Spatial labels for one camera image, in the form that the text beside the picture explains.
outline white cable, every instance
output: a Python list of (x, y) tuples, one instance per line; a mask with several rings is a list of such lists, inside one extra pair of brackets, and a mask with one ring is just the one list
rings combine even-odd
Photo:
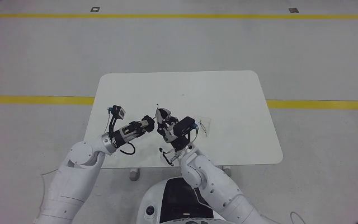
[(43, 204), (44, 204), (44, 200), (45, 200), (45, 191), (46, 191), (46, 189), (45, 189), (45, 179), (44, 179), (44, 176), (45, 175), (47, 175), (47, 174), (51, 174), (52, 172), (55, 172), (55, 171), (57, 171), (58, 169), (55, 169), (55, 170), (52, 170), (52, 171), (50, 171), (50, 172), (46, 172), (46, 173), (44, 173), (44, 174), (41, 174), (41, 179), (42, 179), (42, 181), (43, 181), (43, 198), (41, 199), (41, 204), (40, 204), (40, 206), (39, 206), (39, 214), (37, 215), (37, 217), (36, 217), (36, 219), (38, 219), (39, 217), (40, 217), (40, 215), (41, 215), (41, 211), (42, 211), (42, 206), (43, 206)]
[[(296, 216), (303, 222), (303, 224), (306, 224), (306, 222), (303, 220), (303, 218), (299, 214), (297, 214), (296, 212), (293, 212), (293, 211), (290, 213), (290, 218), (291, 218), (292, 224), (295, 224), (295, 222), (292, 219), (293, 214), (296, 214)], [(264, 218), (267, 218), (268, 220), (270, 220), (270, 221), (272, 221), (274, 223), (281, 224), (280, 222), (276, 222), (275, 220), (272, 220), (272, 219), (268, 218), (267, 216), (264, 216), (263, 214), (261, 214), (260, 216), (262, 216)]]
[(210, 206), (208, 206), (208, 205), (206, 205), (206, 204), (204, 204), (204, 203), (201, 203), (201, 202), (199, 201), (199, 198), (197, 197), (196, 190), (195, 190), (194, 188), (193, 188), (193, 190), (194, 190), (194, 193), (195, 193), (197, 202), (198, 202), (199, 204), (201, 204), (202, 206), (206, 206), (206, 207), (210, 208), (211, 210), (213, 210)]

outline button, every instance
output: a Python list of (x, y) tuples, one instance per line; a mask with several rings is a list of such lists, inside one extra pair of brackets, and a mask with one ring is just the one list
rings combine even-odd
[(154, 207), (153, 206), (148, 206), (145, 210), (146, 214), (151, 216), (152, 214), (154, 214)]

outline table leg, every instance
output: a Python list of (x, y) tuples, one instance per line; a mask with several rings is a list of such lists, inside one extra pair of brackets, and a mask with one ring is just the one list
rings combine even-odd
[(231, 176), (231, 167), (230, 166), (223, 166), (223, 170), (226, 175)]
[(132, 169), (130, 169), (129, 179), (131, 181), (138, 180), (139, 179), (139, 173), (140, 173), (140, 168), (132, 168)]

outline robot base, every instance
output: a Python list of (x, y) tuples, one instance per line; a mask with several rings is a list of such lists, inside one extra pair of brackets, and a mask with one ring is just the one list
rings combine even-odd
[[(197, 190), (201, 203), (206, 201)], [(194, 190), (182, 177), (163, 180), (144, 195), (136, 224), (159, 224), (180, 218), (216, 218), (224, 220), (212, 209), (197, 202)]]

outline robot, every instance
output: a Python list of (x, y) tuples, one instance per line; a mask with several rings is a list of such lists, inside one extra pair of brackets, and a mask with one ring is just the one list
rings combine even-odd
[[(134, 138), (154, 130), (155, 121), (146, 115), (114, 131), (125, 111), (114, 105), (109, 132), (91, 141), (72, 146), (56, 172), (37, 224), (70, 224), (95, 185), (106, 155), (112, 155)], [(181, 177), (159, 182), (145, 194), (139, 207), (137, 224), (266, 224), (255, 207), (244, 197), (236, 183), (214, 166), (194, 144), (199, 127), (191, 117), (178, 120), (165, 108), (156, 111), (157, 132), (173, 149), (159, 149), (167, 163), (179, 160)], [(191, 140), (190, 133), (196, 131)], [(133, 155), (133, 152), (120, 152)], [(168, 159), (166, 154), (174, 151)]]

